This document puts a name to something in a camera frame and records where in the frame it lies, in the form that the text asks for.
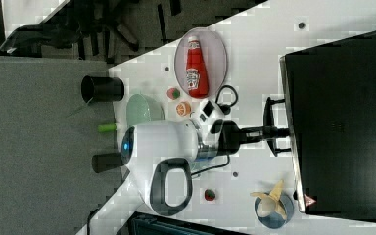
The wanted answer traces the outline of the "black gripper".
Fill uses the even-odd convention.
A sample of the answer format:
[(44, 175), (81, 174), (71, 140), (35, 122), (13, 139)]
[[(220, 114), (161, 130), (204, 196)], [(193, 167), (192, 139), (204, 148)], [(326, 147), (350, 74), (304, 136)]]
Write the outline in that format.
[(242, 132), (250, 136), (244, 137), (240, 141), (241, 132), (237, 124), (231, 120), (217, 120), (212, 128), (211, 134), (218, 134), (217, 155), (231, 155), (238, 152), (240, 144), (250, 144), (265, 141), (267, 144), (276, 142), (275, 138), (264, 137), (287, 137), (290, 135), (288, 128), (278, 128), (275, 126), (246, 127)]

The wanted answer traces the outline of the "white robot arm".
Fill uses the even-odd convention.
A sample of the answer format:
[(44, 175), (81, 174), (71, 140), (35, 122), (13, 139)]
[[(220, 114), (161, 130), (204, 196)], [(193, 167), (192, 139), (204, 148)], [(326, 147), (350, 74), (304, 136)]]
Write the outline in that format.
[[(258, 127), (238, 127), (224, 118), (230, 111), (227, 105), (209, 99), (202, 101), (187, 120), (151, 121), (129, 127), (121, 141), (122, 162), (130, 170), (128, 184), (135, 188), (140, 201), (159, 215), (183, 211), (193, 194), (195, 173), (191, 163), (230, 156), (241, 145), (260, 141), (265, 141), (273, 154), (281, 152), (275, 141), (289, 136), (290, 131), (274, 125), (271, 106), (275, 103), (268, 101), (263, 125)], [(172, 170), (181, 170), (187, 185), (186, 197), (177, 206), (165, 199), (165, 183)]]

